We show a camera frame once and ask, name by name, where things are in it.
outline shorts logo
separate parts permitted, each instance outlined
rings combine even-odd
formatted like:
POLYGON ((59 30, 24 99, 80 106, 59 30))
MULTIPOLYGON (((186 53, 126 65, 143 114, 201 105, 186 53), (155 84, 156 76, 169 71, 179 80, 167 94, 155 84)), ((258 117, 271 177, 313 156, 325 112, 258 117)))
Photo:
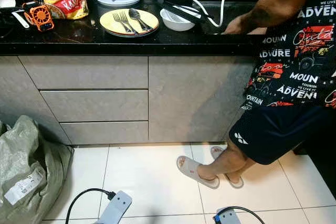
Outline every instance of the shorts logo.
POLYGON ((241 144, 248 144, 240 135, 240 133, 235 133, 235 137, 238 139, 238 142, 240 142, 241 144))

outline graphic shirt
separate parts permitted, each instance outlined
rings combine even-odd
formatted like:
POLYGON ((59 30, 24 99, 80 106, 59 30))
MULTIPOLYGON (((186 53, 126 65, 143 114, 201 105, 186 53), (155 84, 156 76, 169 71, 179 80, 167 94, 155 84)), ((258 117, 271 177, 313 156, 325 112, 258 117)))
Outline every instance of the graphic shirt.
POLYGON ((269 28, 241 106, 324 105, 336 109, 336 0, 308 0, 269 28))

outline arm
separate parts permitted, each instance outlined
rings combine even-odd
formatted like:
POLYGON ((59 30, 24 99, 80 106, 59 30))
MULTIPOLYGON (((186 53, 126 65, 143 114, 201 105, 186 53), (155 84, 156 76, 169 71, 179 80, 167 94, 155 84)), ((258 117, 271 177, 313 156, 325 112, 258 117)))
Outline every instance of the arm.
POLYGON ((247 14, 230 22, 224 34, 247 34, 258 27, 279 25, 293 17, 307 0, 259 0, 247 14))

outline person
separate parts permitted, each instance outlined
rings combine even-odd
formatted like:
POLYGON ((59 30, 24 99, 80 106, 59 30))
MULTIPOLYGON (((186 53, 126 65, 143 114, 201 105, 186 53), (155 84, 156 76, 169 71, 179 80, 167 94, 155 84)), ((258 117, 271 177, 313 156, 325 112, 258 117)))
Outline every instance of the person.
POLYGON ((213 163, 177 159, 185 175, 215 189, 217 175, 225 174, 240 188, 242 173, 255 163, 268 165, 304 140, 328 146, 336 126, 335 15, 336 0, 259 0, 229 23, 224 34, 267 27, 245 112, 229 132, 227 149, 211 149, 213 163))

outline black cable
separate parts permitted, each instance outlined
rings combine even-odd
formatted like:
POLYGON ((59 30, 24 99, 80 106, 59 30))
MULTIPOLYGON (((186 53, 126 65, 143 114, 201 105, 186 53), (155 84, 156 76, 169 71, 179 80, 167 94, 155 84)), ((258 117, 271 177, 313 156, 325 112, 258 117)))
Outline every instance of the black cable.
POLYGON ((68 224, 69 223, 69 218, 70 218, 70 213, 71 213, 71 209, 73 207, 73 205, 75 204, 76 200, 82 196, 83 194, 89 192, 89 191, 100 191, 102 193, 105 193, 107 196, 108 196, 108 199, 111 200, 116 194, 115 192, 113 191, 106 191, 106 190, 103 190, 103 189, 100 189, 100 188, 90 188, 90 189, 87 189, 85 191, 82 191, 79 195, 77 195, 73 201, 71 202, 70 206, 69 206, 69 209, 68 209, 68 213, 67 213, 67 218, 65 220, 65 224, 68 224))
POLYGON ((254 217, 256 217, 260 223, 262 224, 265 224, 264 221, 256 214, 254 213, 253 211, 251 210, 248 210, 247 208, 244 208, 244 207, 226 207, 224 208, 223 210, 219 211, 217 215, 221 215, 223 214, 224 212, 228 211, 228 210, 231 210, 231 209, 240 209, 240 210, 244 210, 246 212, 249 212, 250 214, 252 214, 254 217))

